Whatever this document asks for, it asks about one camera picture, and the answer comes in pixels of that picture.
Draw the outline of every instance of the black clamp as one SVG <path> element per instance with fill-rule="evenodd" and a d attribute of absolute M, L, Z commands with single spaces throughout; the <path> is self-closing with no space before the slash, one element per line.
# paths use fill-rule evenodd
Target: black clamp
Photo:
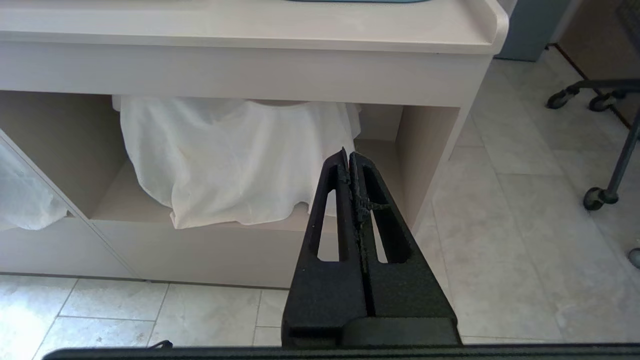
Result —
<path fill-rule="evenodd" d="M 339 261 L 317 257 L 335 190 Z M 378 261 L 373 212 L 388 263 Z M 320 175 L 282 318 L 283 347 L 460 345 L 457 318 L 373 162 L 344 149 Z"/>

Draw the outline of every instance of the white fabric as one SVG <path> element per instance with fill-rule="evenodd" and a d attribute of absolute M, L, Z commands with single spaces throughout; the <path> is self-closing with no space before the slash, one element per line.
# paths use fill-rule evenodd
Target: white fabric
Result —
<path fill-rule="evenodd" d="M 0 142 L 0 227 L 40 230 L 66 214 L 64 202 Z"/>
<path fill-rule="evenodd" d="M 354 150 L 357 116 L 336 102 L 122 96 L 120 122 L 140 185 L 183 229 L 278 221 L 311 204 L 324 160 Z"/>

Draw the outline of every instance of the countertop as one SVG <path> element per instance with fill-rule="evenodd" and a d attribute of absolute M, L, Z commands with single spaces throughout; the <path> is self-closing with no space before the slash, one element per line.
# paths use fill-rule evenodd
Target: countertop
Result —
<path fill-rule="evenodd" d="M 495 54 L 496 0 L 5 0 L 0 41 Z"/>

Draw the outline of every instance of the caster wheel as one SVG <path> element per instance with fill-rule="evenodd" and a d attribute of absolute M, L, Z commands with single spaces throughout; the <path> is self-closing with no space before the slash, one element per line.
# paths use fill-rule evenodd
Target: caster wheel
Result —
<path fill-rule="evenodd" d="M 635 249 L 631 249 L 627 254 L 627 259 L 631 263 L 631 265 L 640 269 L 640 247 L 636 247 Z"/>
<path fill-rule="evenodd" d="M 601 96 L 594 97 L 591 101 L 589 101 L 589 110 L 595 111 L 597 113 L 601 113 L 611 107 L 610 104 L 607 103 L 607 100 L 611 98 L 611 94 L 604 94 Z"/>
<path fill-rule="evenodd" d="M 562 108 L 569 99 L 571 99 L 571 96 L 569 96 L 565 90 L 562 90 L 561 92 L 551 95 L 549 100 L 547 100 L 547 107 L 550 109 Z"/>
<path fill-rule="evenodd" d="M 604 201 L 600 200 L 600 193 L 602 191 L 601 188 L 590 188 L 589 191 L 584 194 L 584 199 L 582 200 L 584 208 L 589 211 L 600 210 L 604 205 Z"/>

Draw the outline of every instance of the tile floor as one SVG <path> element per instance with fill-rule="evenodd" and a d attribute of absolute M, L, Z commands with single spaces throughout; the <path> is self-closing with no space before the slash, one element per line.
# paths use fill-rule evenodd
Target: tile floor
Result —
<path fill-rule="evenodd" d="M 465 343 L 640 341 L 640 155 L 620 202 L 588 213 L 626 129 L 584 92 L 545 99 L 579 76 L 554 49 L 496 60 L 416 234 Z M 278 345 L 287 292 L 0 275 L 0 359 L 61 347 Z"/>

